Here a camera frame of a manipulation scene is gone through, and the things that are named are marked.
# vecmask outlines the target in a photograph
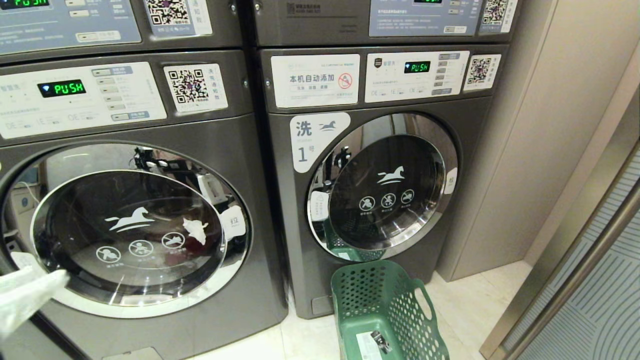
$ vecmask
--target white plastic bag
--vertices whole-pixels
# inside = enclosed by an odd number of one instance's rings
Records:
[[[0,345],[68,280],[65,270],[47,274],[33,266],[0,276]]]

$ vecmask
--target control panel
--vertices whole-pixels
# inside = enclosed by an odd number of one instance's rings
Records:
[[[5,139],[166,118],[147,62],[4,75],[0,94]]]
[[[213,34],[206,0],[137,1],[0,0],[0,55]]]
[[[458,95],[469,51],[367,55],[365,102]]]
[[[482,0],[371,0],[370,37],[476,33]]]

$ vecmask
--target stacked dryer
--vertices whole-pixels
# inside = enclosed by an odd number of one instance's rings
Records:
[[[298,316],[352,262],[430,280],[517,2],[253,1]]]
[[[0,270],[70,273],[46,323],[169,360],[284,319],[235,4],[1,1],[0,24]]]

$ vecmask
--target basket handle hole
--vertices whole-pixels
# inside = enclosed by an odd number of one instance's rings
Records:
[[[420,288],[417,288],[413,293],[415,295],[415,300],[418,302],[418,305],[420,305],[420,308],[422,309],[424,316],[427,317],[427,320],[433,319],[431,306],[429,306],[429,303],[427,303],[427,299],[424,298],[422,290]]]

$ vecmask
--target tiled floor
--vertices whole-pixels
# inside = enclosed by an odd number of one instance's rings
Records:
[[[482,360],[478,352],[531,267],[524,261],[453,282],[438,274],[426,285],[451,360]],[[279,325],[193,360],[338,360],[333,315],[303,320],[292,307]]]

